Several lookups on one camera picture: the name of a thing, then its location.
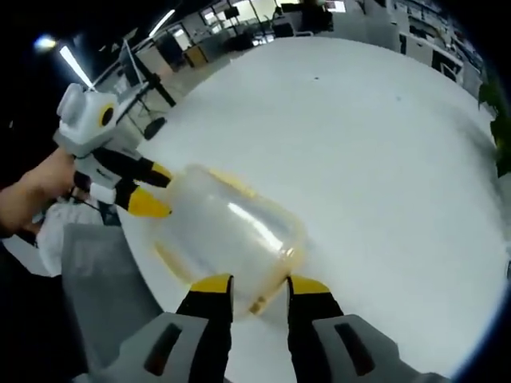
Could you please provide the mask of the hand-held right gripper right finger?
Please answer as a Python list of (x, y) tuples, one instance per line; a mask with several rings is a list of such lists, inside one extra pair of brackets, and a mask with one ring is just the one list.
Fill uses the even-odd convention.
[(287, 286), (287, 344), (298, 382), (403, 381), (396, 343), (344, 314), (325, 284), (295, 274)]

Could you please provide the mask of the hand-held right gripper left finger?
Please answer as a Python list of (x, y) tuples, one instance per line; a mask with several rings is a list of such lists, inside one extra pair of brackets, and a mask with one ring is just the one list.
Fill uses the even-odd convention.
[(232, 346), (233, 276), (191, 285), (175, 313), (164, 312), (121, 345), (107, 382), (222, 382)]

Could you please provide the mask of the person's left hand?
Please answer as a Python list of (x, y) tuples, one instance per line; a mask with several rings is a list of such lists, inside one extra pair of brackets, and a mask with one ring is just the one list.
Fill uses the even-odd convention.
[(14, 186), (14, 230), (32, 222), (35, 215), (52, 200), (64, 195), (73, 186), (73, 157), (57, 148), (37, 167), (27, 172)]

